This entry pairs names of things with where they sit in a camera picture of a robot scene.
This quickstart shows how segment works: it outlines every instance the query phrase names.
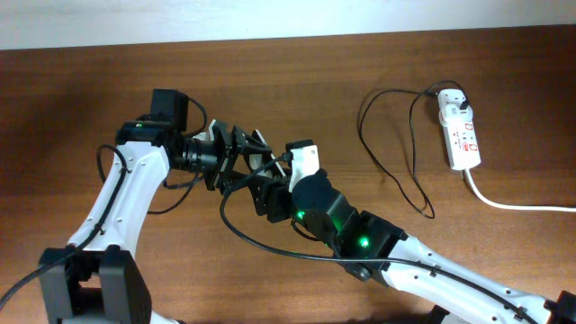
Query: white cable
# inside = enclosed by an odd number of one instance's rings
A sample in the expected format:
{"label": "white cable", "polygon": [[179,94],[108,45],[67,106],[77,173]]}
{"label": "white cable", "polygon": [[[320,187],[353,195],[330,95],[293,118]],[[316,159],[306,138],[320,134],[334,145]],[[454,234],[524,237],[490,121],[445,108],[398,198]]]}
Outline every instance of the white cable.
{"label": "white cable", "polygon": [[514,211],[549,211],[549,212],[576,212],[576,208],[573,207],[559,207],[559,206],[516,206],[516,205],[506,205],[503,203],[493,202],[488,200],[488,198],[484,197],[478,188],[476,188],[476,184],[472,180],[472,174],[470,173],[470,169],[464,170],[464,175],[466,176],[466,180],[468,181],[468,185],[472,188],[472,191],[476,194],[476,196],[483,202],[487,203],[488,205],[496,208],[506,209],[506,210],[514,210]]}

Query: brown wooden surface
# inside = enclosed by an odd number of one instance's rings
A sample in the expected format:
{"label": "brown wooden surface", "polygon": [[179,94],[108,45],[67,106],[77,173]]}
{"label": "brown wooden surface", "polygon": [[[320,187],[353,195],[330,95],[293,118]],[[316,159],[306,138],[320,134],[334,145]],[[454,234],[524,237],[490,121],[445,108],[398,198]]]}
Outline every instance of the brown wooden surface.
{"label": "brown wooden surface", "polygon": [[[44,248],[66,244],[101,188],[96,147],[148,111],[153,88],[173,87],[201,101],[211,118],[259,128],[276,152],[314,139],[332,184],[354,206],[438,253],[548,298],[574,292],[575,215],[478,201],[446,162],[435,100],[418,104],[414,122],[418,176],[436,220],[415,213],[377,170],[355,125],[375,87],[458,80],[475,111],[482,163],[473,173],[483,193],[503,203],[575,203],[575,53],[572,26],[0,52],[0,291],[30,272]],[[401,94],[381,100],[365,137],[420,204],[406,164],[409,104]],[[200,115],[192,108],[191,115],[193,129]],[[178,195],[160,189],[152,207]],[[360,283],[337,265],[250,246],[221,223],[220,200],[199,186],[182,207],[146,219],[137,261],[161,314],[188,323],[343,322],[431,308]],[[288,222],[256,216],[247,193],[233,196],[228,211],[273,246],[328,252]],[[46,322],[38,281],[9,302],[0,322]]]}

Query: power strip switch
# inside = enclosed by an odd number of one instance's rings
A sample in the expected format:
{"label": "power strip switch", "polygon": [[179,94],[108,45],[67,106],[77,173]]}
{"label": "power strip switch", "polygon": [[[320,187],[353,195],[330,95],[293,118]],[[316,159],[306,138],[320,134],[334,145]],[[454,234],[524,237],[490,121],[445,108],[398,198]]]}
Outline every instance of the power strip switch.
{"label": "power strip switch", "polygon": [[462,171],[478,166],[481,161],[472,123],[473,111],[464,92],[458,89],[442,90],[438,94],[438,103],[450,167]]}

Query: power strip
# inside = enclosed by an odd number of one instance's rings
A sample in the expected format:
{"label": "power strip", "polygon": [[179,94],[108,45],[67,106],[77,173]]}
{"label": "power strip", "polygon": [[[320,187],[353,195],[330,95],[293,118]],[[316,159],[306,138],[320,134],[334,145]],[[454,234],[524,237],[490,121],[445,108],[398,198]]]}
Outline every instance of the power strip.
{"label": "power strip", "polygon": [[473,111],[464,92],[457,89],[442,90],[438,94],[438,103],[450,167],[462,171],[478,166],[481,161],[472,123]]}
{"label": "power strip", "polygon": [[478,140],[472,123],[473,111],[464,92],[459,89],[446,89],[438,94],[440,123],[444,128],[448,159],[453,170],[463,171],[468,185],[478,199],[496,208],[515,211],[576,212],[573,207],[561,206],[520,206],[493,202],[484,197],[472,179],[470,169],[480,164]]}

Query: green led indicator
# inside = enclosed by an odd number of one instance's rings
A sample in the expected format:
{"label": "green led indicator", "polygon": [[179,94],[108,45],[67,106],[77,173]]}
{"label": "green led indicator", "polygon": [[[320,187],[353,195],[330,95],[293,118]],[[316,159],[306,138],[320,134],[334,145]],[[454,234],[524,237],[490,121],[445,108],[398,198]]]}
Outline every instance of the green led indicator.
{"label": "green led indicator", "polygon": [[370,241],[368,241],[368,238],[360,238],[360,247],[368,248],[369,245]]}

